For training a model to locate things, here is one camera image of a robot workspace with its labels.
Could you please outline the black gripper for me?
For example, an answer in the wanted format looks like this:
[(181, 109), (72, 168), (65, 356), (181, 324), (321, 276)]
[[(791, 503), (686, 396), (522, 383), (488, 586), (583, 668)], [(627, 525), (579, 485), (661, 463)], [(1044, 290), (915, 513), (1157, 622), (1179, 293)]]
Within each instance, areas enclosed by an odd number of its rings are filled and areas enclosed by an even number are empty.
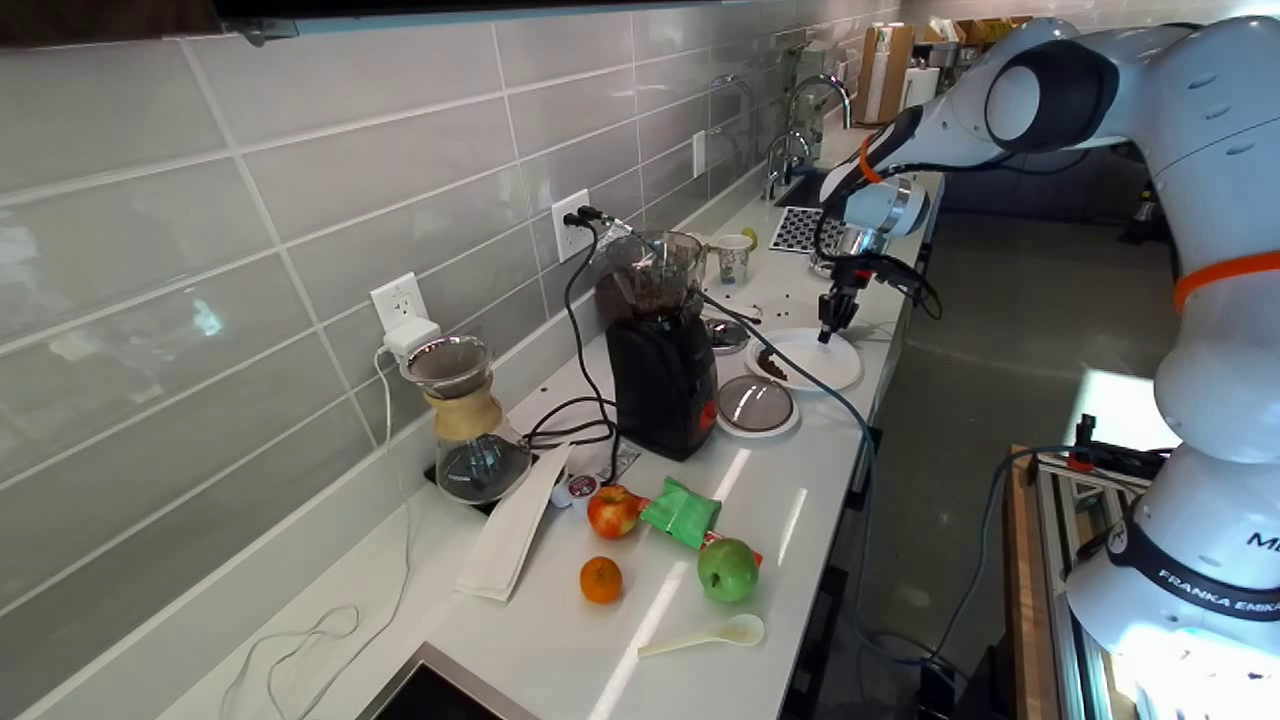
[(824, 218), (810, 241), (815, 256), (828, 263), (828, 293), (821, 298), (824, 322), (852, 322), (856, 298), (873, 276), (873, 256), (885, 248), (877, 227), (852, 231), (843, 220)]

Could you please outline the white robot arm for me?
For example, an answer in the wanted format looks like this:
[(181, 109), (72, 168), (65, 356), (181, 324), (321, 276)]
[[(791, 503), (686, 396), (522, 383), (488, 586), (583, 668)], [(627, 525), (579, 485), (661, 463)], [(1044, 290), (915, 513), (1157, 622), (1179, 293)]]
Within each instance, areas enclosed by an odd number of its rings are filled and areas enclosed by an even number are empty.
[(1280, 19), (1075, 31), (1030, 19), (932, 103), (839, 159), (821, 205), (896, 174), (1131, 143), (1168, 218), (1179, 335), (1157, 377), (1168, 429), (1229, 463), (1280, 457)]

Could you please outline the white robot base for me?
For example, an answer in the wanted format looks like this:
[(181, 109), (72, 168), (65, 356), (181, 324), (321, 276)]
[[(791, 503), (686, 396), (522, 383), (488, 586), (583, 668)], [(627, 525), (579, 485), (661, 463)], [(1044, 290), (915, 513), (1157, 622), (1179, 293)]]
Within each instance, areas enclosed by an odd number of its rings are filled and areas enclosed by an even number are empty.
[(1160, 720), (1280, 720), (1280, 468), (1177, 453), (1066, 609)]

